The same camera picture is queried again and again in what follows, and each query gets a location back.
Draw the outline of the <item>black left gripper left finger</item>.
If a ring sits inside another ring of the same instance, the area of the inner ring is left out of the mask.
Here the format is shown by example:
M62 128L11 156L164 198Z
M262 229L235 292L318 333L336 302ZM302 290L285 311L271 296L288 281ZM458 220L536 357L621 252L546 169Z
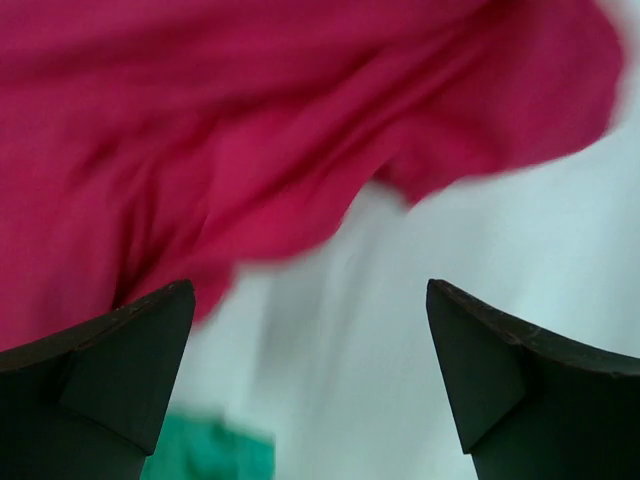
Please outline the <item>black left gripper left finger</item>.
M156 448L192 326L194 287L1 354L4 479L137 479Z

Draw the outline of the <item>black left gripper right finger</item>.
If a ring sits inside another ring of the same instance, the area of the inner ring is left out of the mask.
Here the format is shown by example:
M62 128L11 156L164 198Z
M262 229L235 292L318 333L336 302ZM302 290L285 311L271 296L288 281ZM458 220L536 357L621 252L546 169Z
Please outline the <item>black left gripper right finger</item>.
M463 452L480 479L636 479L639 361L432 279L426 310Z

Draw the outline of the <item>red t shirt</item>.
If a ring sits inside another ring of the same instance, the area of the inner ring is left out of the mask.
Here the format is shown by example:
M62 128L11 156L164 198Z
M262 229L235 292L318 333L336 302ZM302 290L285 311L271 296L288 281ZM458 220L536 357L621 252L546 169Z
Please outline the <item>red t shirt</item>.
M5 1L1 345L577 152L623 65L593 1Z

